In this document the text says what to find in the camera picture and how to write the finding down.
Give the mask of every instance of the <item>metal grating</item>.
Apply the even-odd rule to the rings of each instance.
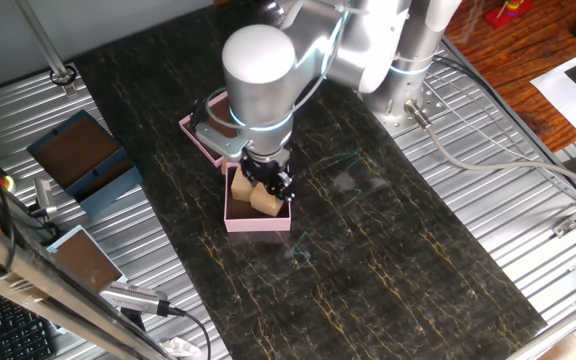
[[[0,165],[15,179],[15,195],[26,205],[34,202],[33,178],[50,178],[26,151],[28,145],[81,109],[108,130],[83,80],[78,78],[75,84],[79,93],[70,98],[50,82],[48,74],[0,89]],[[131,284],[164,291],[171,303],[188,310],[204,323],[211,337],[213,359],[230,359],[140,187],[90,218],[52,179],[51,185],[59,204],[59,215],[54,220],[61,229],[69,230],[76,225],[86,228]],[[144,315],[143,321],[155,340],[179,336],[202,349],[202,353],[192,359],[205,359],[204,335],[190,319]],[[112,358],[103,349],[72,333],[58,335],[55,343],[59,349],[57,359]]]
[[[458,60],[443,44],[438,54]],[[550,161],[516,115],[491,102],[467,76],[435,63],[426,83],[465,120],[445,106],[431,118],[443,144],[459,159],[494,164],[523,155]],[[406,157],[549,325],[576,309],[576,233],[558,239],[551,230],[576,211],[569,184],[533,169],[462,170],[448,163],[420,128],[397,131],[394,140]]]

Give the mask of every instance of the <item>metal rod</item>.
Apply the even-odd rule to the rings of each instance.
[[[26,25],[32,30],[33,34],[35,35],[35,39],[37,40],[37,44],[39,44],[39,49],[41,53],[44,55],[50,68],[52,71],[55,72],[55,75],[58,77],[67,77],[68,70],[64,66],[64,63],[61,62],[55,47],[52,45],[48,34],[44,30],[43,26],[39,22],[37,15],[35,12],[32,11],[30,4],[28,4],[27,0],[11,0],[12,5],[17,9],[19,15],[24,20]]]
[[[52,69],[50,80],[55,83],[55,85],[61,86],[66,93],[66,96],[76,95],[77,87],[74,84],[76,72],[74,71],[74,68],[69,66],[66,67],[61,61],[55,47],[52,45],[52,42],[50,42],[48,34],[46,34],[43,26],[41,26],[37,15],[32,11],[32,7],[30,7],[28,0],[10,0],[10,2],[15,9],[17,9],[21,18],[33,32],[33,35],[35,35],[35,40],[37,40],[39,49]]]
[[[6,262],[9,242],[10,240],[0,233],[0,266]],[[118,321],[122,320],[120,314],[117,315],[119,318],[111,316],[109,310],[117,314],[118,312],[98,295],[96,296],[100,300],[100,305],[105,304],[106,309],[91,301],[84,293],[78,292],[75,287],[62,279],[59,273],[46,263],[51,257],[43,248],[33,243],[27,243],[25,247],[26,249],[16,247],[11,274],[0,278],[2,296],[36,311],[39,315],[61,326],[71,326],[67,328],[122,359],[170,359],[155,341],[127,319]],[[54,266],[70,278],[74,278],[59,264],[54,264]],[[18,294],[25,294],[25,298],[18,297]],[[44,299],[48,299],[51,303],[47,304],[47,301],[43,301]],[[55,311],[60,312],[61,316],[55,315],[54,311],[45,310],[51,307],[55,309],[52,303],[59,305]],[[70,312],[94,325],[85,326],[83,323],[73,322],[76,317],[69,315]],[[109,341],[115,345],[107,346]]]
[[[576,310],[559,320],[546,331],[537,335],[531,342],[512,354],[507,360],[536,359],[575,330]]]

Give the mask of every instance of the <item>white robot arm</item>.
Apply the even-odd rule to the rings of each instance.
[[[244,174],[291,201],[286,171],[293,113],[324,79],[348,86],[376,114],[404,114],[421,84],[448,22],[461,0],[358,0],[332,7],[298,0],[281,29],[253,25],[226,42],[222,61],[237,137],[195,122],[198,138]],[[317,82],[302,101],[299,95]],[[207,106],[210,98],[204,101]]]

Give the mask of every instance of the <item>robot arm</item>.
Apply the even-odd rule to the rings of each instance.
[[[241,162],[244,174],[264,183],[270,194],[291,201],[292,176],[286,171],[290,153],[284,146],[292,134],[293,112],[325,78],[360,93],[381,89],[392,72],[404,24],[411,23],[412,18],[406,21],[410,2],[358,0],[346,9],[298,0],[281,29],[253,25],[238,30],[222,53],[238,135],[225,138],[204,122],[197,124],[198,138],[231,161]],[[430,24],[428,28],[443,26],[433,52],[459,2],[415,0],[429,9],[422,20]],[[312,91],[295,105],[314,79],[318,81]]]

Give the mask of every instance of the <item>pink box lid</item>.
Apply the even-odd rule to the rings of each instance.
[[[223,93],[215,96],[212,100],[210,100],[210,102],[208,104],[210,104],[210,106],[213,106],[217,103],[219,103],[220,101],[224,100],[225,98],[228,97],[228,92],[224,91]],[[193,134],[190,133],[190,131],[188,131],[188,129],[186,129],[186,127],[184,125],[186,125],[186,123],[188,123],[190,121],[190,118],[192,116],[192,113],[189,114],[188,116],[186,116],[185,118],[181,119],[181,121],[179,121],[179,126],[181,127],[181,130],[186,133],[186,135],[190,138],[190,140],[192,140],[192,142],[195,143],[195,145],[197,145],[197,147],[199,148],[199,150],[201,150],[202,153],[204,153],[204,155],[206,155],[206,157],[208,158],[208,160],[210,160],[210,162],[215,165],[215,167],[221,166],[221,164],[224,162],[224,157],[220,157],[217,160],[213,159],[212,155],[210,155],[210,153],[208,152],[208,150],[204,147],[204,144],[202,144],[199,139],[197,139]]]

